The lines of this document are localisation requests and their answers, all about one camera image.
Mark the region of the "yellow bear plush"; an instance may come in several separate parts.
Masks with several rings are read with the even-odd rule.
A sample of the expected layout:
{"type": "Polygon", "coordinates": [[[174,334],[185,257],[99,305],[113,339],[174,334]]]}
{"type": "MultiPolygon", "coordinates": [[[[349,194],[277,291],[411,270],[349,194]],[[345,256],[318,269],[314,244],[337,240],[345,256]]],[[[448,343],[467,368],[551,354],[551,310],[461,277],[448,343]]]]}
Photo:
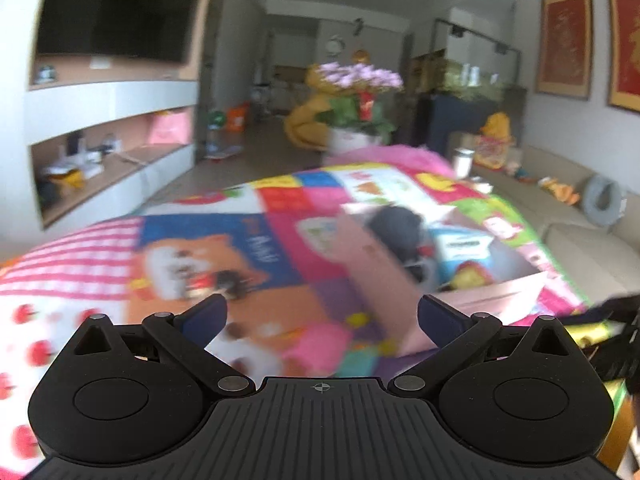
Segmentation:
{"type": "Polygon", "coordinates": [[[332,110],[331,100],[342,92],[335,82],[329,82],[329,76],[340,69],[337,62],[314,64],[308,68],[305,84],[310,95],[292,109],[283,123],[288,140],[298,148],[320,153],[328,149],[330,128],[317,116],[332,110]]]}

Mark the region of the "red framed wall picture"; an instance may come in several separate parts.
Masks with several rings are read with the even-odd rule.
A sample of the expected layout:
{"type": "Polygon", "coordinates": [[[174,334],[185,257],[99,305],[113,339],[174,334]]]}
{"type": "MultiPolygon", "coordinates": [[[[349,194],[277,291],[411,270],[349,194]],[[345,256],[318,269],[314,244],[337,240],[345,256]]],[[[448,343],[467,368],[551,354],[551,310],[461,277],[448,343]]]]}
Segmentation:
{"type": "Polygon", "coordinates": [[[537,92],[588,100],[592,50],[592,0],[541,0],[537,92]]]}

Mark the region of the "white thermos cup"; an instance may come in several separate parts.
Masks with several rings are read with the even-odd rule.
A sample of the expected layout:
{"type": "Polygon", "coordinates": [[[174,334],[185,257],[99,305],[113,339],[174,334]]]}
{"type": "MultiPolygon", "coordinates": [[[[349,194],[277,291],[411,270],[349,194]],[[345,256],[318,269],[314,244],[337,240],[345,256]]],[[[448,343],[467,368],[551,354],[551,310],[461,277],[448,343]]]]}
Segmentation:
{"type": "Polygon", "coordinates": [[[474,162],[474,151],[470,148],[456,148],[452,156],[452,169],[458,180],[469,177],[474,162]]]}

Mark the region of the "orange paper bag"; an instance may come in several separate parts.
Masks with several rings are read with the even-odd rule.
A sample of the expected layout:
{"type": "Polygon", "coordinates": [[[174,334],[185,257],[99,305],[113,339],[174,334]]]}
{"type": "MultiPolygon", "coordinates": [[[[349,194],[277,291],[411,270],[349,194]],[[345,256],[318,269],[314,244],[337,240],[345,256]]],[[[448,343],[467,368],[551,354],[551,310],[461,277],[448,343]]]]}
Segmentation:
{"type": "Polygon", "coordinates": [[[227,113],[227,130],[233,133],[243,133],[249,111],[250,106],[247,103],[230,108],[227,113]]]}

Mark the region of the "black plush toy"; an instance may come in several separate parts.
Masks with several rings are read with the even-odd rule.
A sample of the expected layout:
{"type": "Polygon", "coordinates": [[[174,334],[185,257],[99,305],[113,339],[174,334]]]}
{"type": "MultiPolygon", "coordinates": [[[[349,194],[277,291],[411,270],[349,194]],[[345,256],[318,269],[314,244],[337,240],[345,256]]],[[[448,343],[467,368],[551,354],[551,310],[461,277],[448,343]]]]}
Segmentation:
{"type": "Polygon", "coordinates": [[[405,207],[384,206],[372,214],[367,228],[418,283],[428,278],[419,252],[422,243],[420,216],[405,207]]]}

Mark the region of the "pink green plush doll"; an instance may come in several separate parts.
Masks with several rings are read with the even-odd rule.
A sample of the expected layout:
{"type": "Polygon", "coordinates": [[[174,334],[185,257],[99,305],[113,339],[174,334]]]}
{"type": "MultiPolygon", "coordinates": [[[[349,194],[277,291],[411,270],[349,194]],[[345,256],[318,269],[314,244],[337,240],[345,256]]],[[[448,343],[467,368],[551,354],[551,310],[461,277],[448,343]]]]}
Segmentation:
{"type": "Polygon", "coordinates": [[[284,374],[293,377],[366,377],[379,360],[375,344],[333,322],[303,328],[282,353],[284,374]]]}

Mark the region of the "dark fish tank cabinet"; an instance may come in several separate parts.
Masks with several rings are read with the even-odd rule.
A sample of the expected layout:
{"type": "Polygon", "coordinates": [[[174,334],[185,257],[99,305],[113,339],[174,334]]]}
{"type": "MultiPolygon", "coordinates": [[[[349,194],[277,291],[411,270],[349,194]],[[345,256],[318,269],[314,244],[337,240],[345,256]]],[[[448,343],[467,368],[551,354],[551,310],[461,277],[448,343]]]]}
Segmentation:
{"type": "Polygon", "coordinates": [[[527,96],[518,84],[521,58],[504,41],[438,18],[428,51],[412,59],[409,144],[447,156],[456,132],[477,134],[498,112],[521,144],[527,96]]]}

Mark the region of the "black television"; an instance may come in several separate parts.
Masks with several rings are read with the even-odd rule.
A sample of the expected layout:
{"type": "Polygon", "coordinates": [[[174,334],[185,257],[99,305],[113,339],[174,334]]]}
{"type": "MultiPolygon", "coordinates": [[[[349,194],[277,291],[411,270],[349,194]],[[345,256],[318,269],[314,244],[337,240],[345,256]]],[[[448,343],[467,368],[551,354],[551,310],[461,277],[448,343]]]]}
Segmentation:
{"type": "Polygon", "coordinates": [[[37,52],[183,62],[197,6],[198,0],[43,0],[37,52]]]}

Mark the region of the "grey neck pillow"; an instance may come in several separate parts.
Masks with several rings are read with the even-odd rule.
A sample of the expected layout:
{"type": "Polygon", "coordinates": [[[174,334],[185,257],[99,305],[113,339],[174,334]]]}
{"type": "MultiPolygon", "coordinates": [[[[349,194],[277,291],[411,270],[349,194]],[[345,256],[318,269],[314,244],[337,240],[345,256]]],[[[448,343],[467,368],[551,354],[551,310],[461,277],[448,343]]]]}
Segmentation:
{"type": "Polygon", "coordinates": [[[610,228],[623,217],[626,200],[626,191],[616,181],[595,174],[586,182],[580,203],[591,223],[610,228]]]}

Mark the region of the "colourful cartoon play mat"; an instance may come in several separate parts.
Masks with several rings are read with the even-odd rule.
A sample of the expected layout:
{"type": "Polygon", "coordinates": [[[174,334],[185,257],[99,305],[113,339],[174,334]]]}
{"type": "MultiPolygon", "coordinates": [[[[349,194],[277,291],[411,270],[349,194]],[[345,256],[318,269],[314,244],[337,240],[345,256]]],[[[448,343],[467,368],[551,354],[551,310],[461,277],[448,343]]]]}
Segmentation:
{"type": "Polygon", "coordinates": [[[1,267],[1,474],[19,479],[42,459],[27,417],[35,386],[90,315],[134,324],[182,312],[205,289],[228,299],[238,338],[212,349],[254,380],[286,370],[369,375],[398,365],[415,340],[393,334],[335,257],[347,204],[406,207],[432,222],[451,206],[518,252],[544,286],[511,309],[514,322],[571,314],[587,300],[521,211],[457,182],[446,162],[352,162],[243,183],[87,226],[1,267]]]}

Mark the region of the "pink gift bag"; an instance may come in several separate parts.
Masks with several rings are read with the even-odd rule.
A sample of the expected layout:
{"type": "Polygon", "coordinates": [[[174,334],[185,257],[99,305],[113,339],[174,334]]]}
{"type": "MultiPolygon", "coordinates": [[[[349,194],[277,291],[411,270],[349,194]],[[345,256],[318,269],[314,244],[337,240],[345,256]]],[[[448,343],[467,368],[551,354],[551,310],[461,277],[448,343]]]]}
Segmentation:
{"type": "Polygon", "coordinates": [[[152,115],[148,143],[190,144],[192,140],[192,113],[190,110],[163,110],[152,115]]]}

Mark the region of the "yellow pudding toy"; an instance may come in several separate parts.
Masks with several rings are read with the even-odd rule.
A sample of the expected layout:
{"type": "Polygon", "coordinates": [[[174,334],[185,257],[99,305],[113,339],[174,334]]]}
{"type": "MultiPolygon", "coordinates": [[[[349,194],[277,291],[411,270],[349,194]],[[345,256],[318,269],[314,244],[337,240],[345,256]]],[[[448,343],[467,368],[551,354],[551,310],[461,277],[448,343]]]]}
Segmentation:
{"type": "Polygon", "coordinates": [[[475,260],[468,260],[458,265],[450,278],[449,286],[454,290],[472,289],[495,284],[490,271],[475,260]]]}

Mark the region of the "pink cardboard box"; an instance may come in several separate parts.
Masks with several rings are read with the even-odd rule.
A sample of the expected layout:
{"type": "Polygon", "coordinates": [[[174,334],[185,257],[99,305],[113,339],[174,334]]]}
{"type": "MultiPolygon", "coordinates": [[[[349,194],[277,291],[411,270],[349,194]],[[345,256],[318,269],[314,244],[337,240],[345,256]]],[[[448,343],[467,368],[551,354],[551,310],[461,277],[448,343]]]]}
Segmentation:
{"type": "Polygon", "coordinates": [[[384,335],[393,341],[395,356],[435,348],[418,324],[418,303],[425,294],[435,295],[466,315],[490,313],[506,325],[525,318],[536,306],[547,273],[498,238],[489,245],[494,284],[441,292],[435,260],[424,257],[418,259],[424,280],[418,281],[367,226],[381,209],[367,203],[344,204],[336,217],[332,249],[384,335]]]}

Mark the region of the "blue tissue pack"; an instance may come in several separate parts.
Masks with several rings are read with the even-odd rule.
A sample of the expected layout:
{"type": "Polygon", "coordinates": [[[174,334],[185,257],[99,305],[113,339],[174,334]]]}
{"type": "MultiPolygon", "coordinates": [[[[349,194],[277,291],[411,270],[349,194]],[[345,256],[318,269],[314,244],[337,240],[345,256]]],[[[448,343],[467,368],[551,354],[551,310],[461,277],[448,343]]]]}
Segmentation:
{"type": "Polygon", "coordinates": [[[434,255],[440,280],[449,282],[457,268],[469,261],[489,266],[490,245],[495,237],[485,231],[436,224],[428,229],[428,237],[434,246],[434,255]]]}

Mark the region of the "black hair doll figure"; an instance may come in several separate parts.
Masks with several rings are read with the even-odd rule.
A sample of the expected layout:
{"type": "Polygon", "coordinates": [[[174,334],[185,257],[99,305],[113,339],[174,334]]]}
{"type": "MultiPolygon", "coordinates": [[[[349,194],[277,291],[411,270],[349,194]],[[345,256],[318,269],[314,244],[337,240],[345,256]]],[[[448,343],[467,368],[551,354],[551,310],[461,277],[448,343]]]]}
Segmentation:
{"type": "Polygon", "coordinates": [[[241,300],[253,289],[252,279],[237,270],[220,270],[213,274],[213,293],[227,300],[241,300]]]}

